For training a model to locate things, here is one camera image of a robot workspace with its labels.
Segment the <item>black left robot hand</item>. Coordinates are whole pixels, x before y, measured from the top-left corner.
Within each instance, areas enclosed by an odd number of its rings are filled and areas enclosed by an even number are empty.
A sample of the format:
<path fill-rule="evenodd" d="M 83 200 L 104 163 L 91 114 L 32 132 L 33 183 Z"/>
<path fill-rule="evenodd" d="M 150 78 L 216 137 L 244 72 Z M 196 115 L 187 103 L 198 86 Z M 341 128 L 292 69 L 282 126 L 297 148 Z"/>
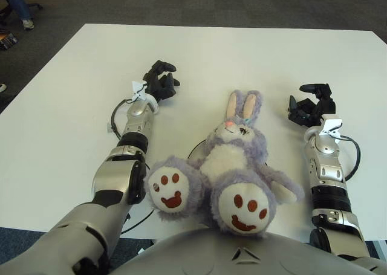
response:
<path fill-rule="evenodd" d="M 180 86 L 180 82 L 172 75 L 176 70 L 174 65 L 157 60 L 143 76 L 143 81 L 147 85 L 145 92 L 153 96 L 157 103 L 176 94 L 175 87 Z"/>

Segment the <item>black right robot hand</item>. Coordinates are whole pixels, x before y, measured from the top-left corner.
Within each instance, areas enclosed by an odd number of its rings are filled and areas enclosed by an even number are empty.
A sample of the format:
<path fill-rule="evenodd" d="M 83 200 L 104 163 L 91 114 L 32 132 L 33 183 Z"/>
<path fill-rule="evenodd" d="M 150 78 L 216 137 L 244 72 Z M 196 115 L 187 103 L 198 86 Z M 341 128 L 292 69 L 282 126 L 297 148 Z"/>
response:
<path fill-rule="evenodd" d="M 329 84 L 306 84 L 299 88 L 302 92 L 314 94 L 319 100 L 316 104 L 310 99 L 299 102 L 291 95 L 288 105 L 288 119 L 300 126 L 308 128 L 320 126 L 320 119 L 324 114 L 335 114 L 336 104 L 331 98 Z"/>

